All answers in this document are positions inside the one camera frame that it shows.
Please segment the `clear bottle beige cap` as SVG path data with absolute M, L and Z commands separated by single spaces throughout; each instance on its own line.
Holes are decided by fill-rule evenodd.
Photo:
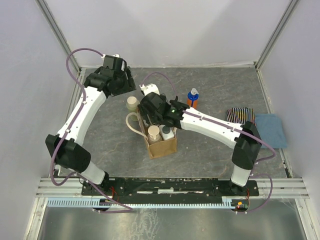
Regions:
M 126 100 L 126 107 L 130 112 L 136 113 L 139 104 L 140 102 L 135 96 L 130 96 Z

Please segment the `white pump dispenser bottle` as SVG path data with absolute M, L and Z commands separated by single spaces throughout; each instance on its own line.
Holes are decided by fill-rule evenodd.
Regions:
M 148 143 L 150 145 L 162 141 L 162 137 L 160 135 L 160 129 L 157 125 L 151 125 L 148 130 Z

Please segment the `white bottle grey cap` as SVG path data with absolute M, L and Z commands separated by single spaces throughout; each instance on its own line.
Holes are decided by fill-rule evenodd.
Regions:
M 160 125 L 159 130 L 163 141 L 167 141 L 175 137 L 173 130 L 168 126 Z

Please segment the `orange bottle blue cap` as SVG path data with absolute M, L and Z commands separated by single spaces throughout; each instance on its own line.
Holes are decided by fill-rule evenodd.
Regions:
M 196 109 L 198 105 L 199 100 L 199 92 L 196 90 L 196 88 L 192 88 L 190 92 L 187 94 L 187 104 Z

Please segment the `brown canvas tote bag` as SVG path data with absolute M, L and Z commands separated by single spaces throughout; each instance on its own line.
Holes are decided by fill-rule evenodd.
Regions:
M 137 121 L 139 129 L 135 129 L 134 127 L 132 127 L 130 123 L 130 120 L 132 119 L 132 117 L 134 117 L 135 120 Z M 178 139 L 177 139 L 176 128 L 172 128 L 172 131 L 174 133 L 174 138 L 169 140 L 162 139 L 162 141 L 159 141 L 150 145 L 148 143 L 148 128 L 151 125 L 149 127 L 145 126 L 145 124 L 143 123 L 142 117 L 138 111 L 128 113 L 127 116 L 125 117 L 125 123 L 132 132 L 142 136 L 150 159 L 165 157 L 173 153 L 176 153 L 178 151 Z

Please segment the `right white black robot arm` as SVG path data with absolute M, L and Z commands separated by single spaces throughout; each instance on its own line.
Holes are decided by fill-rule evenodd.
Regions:
M 196 132 L 231 148 L 233 171 L 229 191 L 239 196 L 247 190 L 247 182 L 262 146 L 254 123 L 227 122 L 201 113 L 177 98 L 168 101 L 165 94 L 152 91 L 143 94 L 138 110 L 149 125 Z

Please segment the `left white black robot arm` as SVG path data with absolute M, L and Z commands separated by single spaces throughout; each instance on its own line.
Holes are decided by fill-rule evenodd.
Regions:
M 45 144 L 54 164 L 73 171 L 93 183 L 99 195 L 110 191 L 109 174 L 97 167 L 83 148 L 93 118 L 108 97 L 136 90 L 127 62 L 118 54 L 105 55 L 103 65 L 90 73 L 81 84 L 81 97 L 67 122 L 57 134 L 49 134 Z

